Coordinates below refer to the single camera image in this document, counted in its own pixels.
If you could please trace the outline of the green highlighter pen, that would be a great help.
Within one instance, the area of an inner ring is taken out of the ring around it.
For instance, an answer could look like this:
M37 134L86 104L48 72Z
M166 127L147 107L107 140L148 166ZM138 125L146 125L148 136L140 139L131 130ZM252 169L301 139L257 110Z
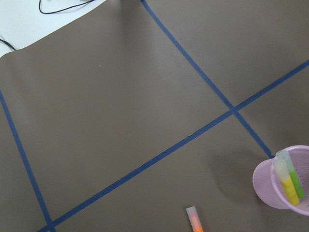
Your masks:
M282 160L286 163L288 172L289 172L290 177L292 179L292 182L294 184L294 187L295 187L296 193L299 197L299 200L305 198L305 192L303 190L300 178L298 176L298 173L297 173L297 171L294 167L294 164L291 160L291 157L290 157L288 151L286 151L286 150L279 151L276 154L276 159Z

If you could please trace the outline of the pink mesh pen holder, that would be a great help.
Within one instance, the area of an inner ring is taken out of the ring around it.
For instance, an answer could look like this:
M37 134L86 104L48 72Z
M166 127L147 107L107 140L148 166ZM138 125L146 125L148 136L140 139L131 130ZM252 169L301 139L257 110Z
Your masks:
M280 180L275 174L272 159L261 162L253 173L253 187L257 196L267 205L277 209L289 209L298 214L309 215L309 147L295 145L285 148L299 175L305 198L297 206L289 203Z

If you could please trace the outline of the yellow highlighter pen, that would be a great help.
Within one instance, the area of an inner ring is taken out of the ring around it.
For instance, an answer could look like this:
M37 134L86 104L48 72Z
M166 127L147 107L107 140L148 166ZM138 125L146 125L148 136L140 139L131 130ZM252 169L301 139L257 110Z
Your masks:
M300 203L300 200L288 172L286 163L281 159L275 159L273 161L273 167L289 203L293 206L297 206Z

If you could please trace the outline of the orange highlighter pen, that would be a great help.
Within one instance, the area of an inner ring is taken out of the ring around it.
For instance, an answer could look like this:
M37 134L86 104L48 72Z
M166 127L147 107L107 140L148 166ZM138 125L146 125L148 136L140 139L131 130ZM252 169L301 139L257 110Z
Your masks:
M204 232L198 213L197 213L197 210L196 210L196 207L192 206L192 207L186 208L186 212L187 212L193 232Z

